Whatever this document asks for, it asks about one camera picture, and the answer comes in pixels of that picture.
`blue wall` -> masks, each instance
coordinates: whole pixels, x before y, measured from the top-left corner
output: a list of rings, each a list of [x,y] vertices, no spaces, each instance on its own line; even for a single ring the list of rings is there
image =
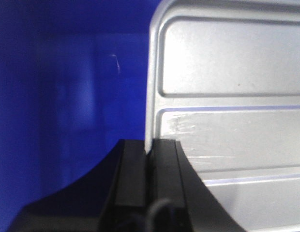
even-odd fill
[[[158,0],[0,1],[0,232],[120,138],[143,139]]]

